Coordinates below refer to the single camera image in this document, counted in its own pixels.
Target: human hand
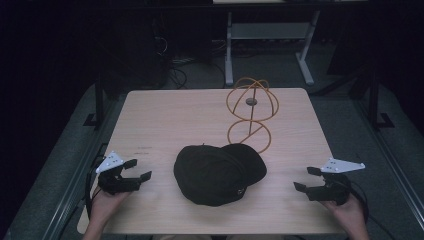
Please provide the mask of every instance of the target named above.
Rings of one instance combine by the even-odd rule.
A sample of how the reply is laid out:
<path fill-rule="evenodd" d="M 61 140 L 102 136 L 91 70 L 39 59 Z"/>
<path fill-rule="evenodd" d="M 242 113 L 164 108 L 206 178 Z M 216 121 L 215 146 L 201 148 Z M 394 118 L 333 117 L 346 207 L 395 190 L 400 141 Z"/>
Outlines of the human hand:
<path fill-rule="evenodd" d="M 83 240 L 100 239 L 107 221 L 130 194 L 131 192 L 123 192 L 111 195 L 100 187 L 96 187 L 93 193 L 90 222 Z"/>
<path fill-rule="evenodd" d="M 337 206 L 334 201 L 322 201 L 351 240 L 368 240 L 368 232 L 364 220 L 364 212 L 361 202 L 352 194 L 349 194 L 345 204 Z"/>

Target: tabletop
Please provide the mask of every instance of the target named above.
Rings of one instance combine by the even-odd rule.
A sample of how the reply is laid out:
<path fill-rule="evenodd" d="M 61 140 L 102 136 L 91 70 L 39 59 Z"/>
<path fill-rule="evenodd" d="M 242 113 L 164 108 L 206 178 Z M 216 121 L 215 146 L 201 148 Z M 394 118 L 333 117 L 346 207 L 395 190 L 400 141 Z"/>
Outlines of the tabletop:
<path fill-rule="evenodd" d="M 322 179 L 308 175 L 306 167 L 321 167 L 332 157 L 303 89 L 270 89 L 279 101 L 279 109 L 275 116 L 262 122 L 271 133 L 270 146 L 261 153 L 268 173 L 248 187 L 242 199 L 209 207 L 196 205 L 182 195 L 173 175 L 176 156 L 187 145 L 228 144 L 228 130 L 240 120 L 229 108 L 232 109 L 242 90 L 230 94 L 230 107 L 227 107 L 230 91 L 156 90 L 128 94 L 106 154 L 115 151 L 124 160 L 138 159 L 136 167 L 122 172 L 123 177 L 153 173 L 124 202 L 105 232 L 214 235 L 342 232 L 323 206 L 309 201 L 293 186 L 293 182 L 323 186 Z M 272 111 L 269 97 L 258 90 L 255 98 L 258 103 L 253 118 L 269 115 Z M 249 115 L 251 107 L 242 100 L 236 113 Z M 230 131 L 230 139 L 236 141 L 246 135 L 248 125 L 237 124 Z M 259 151 L 268 139 L 262 129 L 245 143 Z M 85 232 L 87 225 L 87 215 L 83 212 L 78 231 Z"/>

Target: wrist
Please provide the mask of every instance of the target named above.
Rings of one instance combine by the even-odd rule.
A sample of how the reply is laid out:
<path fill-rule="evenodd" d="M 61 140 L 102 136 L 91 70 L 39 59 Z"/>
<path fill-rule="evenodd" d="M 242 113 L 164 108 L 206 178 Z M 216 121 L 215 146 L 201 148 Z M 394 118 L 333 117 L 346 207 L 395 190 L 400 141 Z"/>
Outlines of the wrist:
<path fill-rule="evenodd" d="M 348 232 L 348 236 L 350 240 L 369 240 L 368 232 L 366 230 L 364 231 L 357 231 L 357 232 Z"/>
<path fill-rule="evenodd" d="M 87 226 L 87 230 L 84 233 L 83 240 L 97 240 L 100 239 L 103 233 L 103 230 L 106 226 L 106 222 L 103 221 L 93 221 L 90 220 Z"/>

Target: hat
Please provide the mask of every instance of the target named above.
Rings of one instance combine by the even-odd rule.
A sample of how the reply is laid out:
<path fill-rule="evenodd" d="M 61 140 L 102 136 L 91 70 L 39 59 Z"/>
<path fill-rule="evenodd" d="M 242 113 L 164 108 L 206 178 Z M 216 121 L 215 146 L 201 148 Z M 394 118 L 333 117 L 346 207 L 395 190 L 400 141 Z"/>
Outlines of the hat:
<path fill-rule="evenodd" d="M 266 175 L 259 154 L 245 144 L 222 148 L 184 147 L 174 164 L 174 176 L 183 195 L 192 202 L 220 206 L 244 196 L 246 188 Z"/>

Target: table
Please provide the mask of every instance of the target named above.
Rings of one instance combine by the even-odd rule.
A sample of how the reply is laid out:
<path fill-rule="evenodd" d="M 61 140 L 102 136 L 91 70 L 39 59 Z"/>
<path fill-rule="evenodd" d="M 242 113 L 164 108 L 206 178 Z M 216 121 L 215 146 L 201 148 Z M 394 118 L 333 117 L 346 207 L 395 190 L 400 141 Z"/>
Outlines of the table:
<path fill-rule="evenodd" d="M 367 0 L 339 0 L 336 2 L 365 2 Z M 287 3 L 284 0 L 214 0 L 215 5 L 219 4 L 278 4 Z M 315 27 L 318 22 L 320 11 L 316 10 L 310 21 L 296 23 L 233 23 L 231 12 L 228 13 L 227 24 L 227 49 L 225 56 L 225 83 L 228 86 L 233 84 L 233 67 L 231 59 L 232 39 L 304 39 L 305 43 L 301 51 L 296 53 L 296 60 L 299 64 L 303 78 L 307 85 L 313 85 L 314 79 L 306 63 L 306 55 L 311 45 Z"/>
<path fill-rule="evenodd" d="M 157 90 L 128 94 L 106 154 L 113 150 L 125 160 L 138 159 L 136 167 L 123 171 L 124 177 L 136 177 L 147 171 L 153 174 L 122 205 L 105 232 L 214 235 L 342 232 L 324 207 L 310 202 L 293 186 L 294 181 L 322 186 L 322 179 L 308 175 L 306 167 L 321 167 L 332 157 L 303 89 L 271 89 L 280 108 L 273 118 L 263 122 L 272 133 L 270 147 L 261 154 L 268 173 L 248 187 L 241 200 L 208 207 L 195 205 L 182 195 L 173 175 L 176 156 L 187 145 L 228 144 L 227 130 L 239 120 L 226 106 L 230 91 Z M 267 114 L 266 96 L 258 91 L 256 99 L 255 116 Z M 250 111 L 243 103 L 238 108 Z M 248 144 L 260 148 L 264 144 L 261 138 L 258 135 Z M 78 231 L 83 233 L 87 224 L 83 212 Z"/>

